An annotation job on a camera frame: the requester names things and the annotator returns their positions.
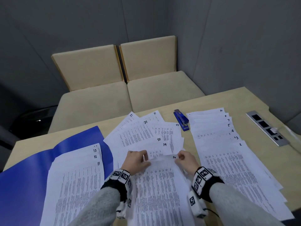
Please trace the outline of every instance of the wrist strap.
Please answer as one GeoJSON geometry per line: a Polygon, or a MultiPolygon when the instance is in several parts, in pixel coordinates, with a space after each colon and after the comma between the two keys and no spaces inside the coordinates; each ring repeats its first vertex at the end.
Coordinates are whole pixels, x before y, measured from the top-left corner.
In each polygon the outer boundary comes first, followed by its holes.
{"type": "Polygon", "coordinates": [[[126,170],[115,170],[104,181],[101,189],[111,187],[119,191],[120,201],[126,202],[132,192],[131,174],[126,170]]]}
{"type": "Polygon", "coordinates": [[[216,171],[205,167],[199,167],[194,174],[191,187],[199,199],[202,198],[205,201],[212,203],[209,196],[209,190],[211,186],[217,182],[224,183],[216,171]]]}

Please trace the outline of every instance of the table surface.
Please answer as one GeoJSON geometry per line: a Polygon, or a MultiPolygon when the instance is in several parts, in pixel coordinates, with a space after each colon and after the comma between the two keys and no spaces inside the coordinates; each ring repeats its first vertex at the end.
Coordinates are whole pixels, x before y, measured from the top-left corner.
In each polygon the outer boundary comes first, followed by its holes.
{"type": "MultiPolygon", "coordinates": [[[[265,120],[274,127],[282,127],[284,124],[269,112],[269,107],[252,94],[245,87],[237,88],[213,95],[204,96],[172,105],[162,106],[151,110],[136,113],[144,116],[155,110],[159,110],[166,122],[177,122],[173,111],[179,109],[184,114],[194,111],[203,111],[224,107],[225,111],[232,117],[236,131],[246,141],[249,148],[264,163],[275,178],[284,187],[281,193],[287,199],[286,205],[293,211],[301,207],[301,145],[282,128],[280,132],[291,145],[278,147],[270,138],[258,128],[245,114],[256,110],[265,120]]],[[[12,153],[6,163],[5,169],[13,166],[21,160],[43,150],[51,149],[62,140],[98,126],[104,137],[106,137],[126,116],[100,121],[93,124],[50,133],[47,135],[20,140],[14,146],[12,153]]],[[[198,153],[190,131],[183,132],[184,148],[190,151],[199,161],[198,153]]],[[[209,215],[206,224],[220,225],[220,221],[209,215]]]]}

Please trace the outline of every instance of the blue folder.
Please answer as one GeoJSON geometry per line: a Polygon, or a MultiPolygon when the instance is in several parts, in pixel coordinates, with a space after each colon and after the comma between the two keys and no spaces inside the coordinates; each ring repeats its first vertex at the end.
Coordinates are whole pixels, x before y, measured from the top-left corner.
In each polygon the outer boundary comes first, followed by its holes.
{"type": "Polygon", "coordinates": [[[107,177],[113,171],[113,156],[103,142],[98,126],[71,136],[53,149],[36,153],[0,173],[1,225],[39,226],[51,163],[63,153],[96,143],[100,144],[107,177]]]}

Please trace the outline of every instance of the gray sleeve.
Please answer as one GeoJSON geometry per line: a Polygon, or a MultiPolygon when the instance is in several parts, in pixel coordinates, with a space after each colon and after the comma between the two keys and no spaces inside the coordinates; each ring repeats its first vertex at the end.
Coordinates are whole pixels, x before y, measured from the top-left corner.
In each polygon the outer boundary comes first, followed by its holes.
{"type": "Polygon", "coordinates": [[[284,226],[231,186],[215,183],[209,196],[224,226],[284,226]]]}
{"type": "Polygon", "coordinates": [[[116,219],[119,204],[119,191],[105,187],[92,197],[69,226],[110,226],[116,219]]]}

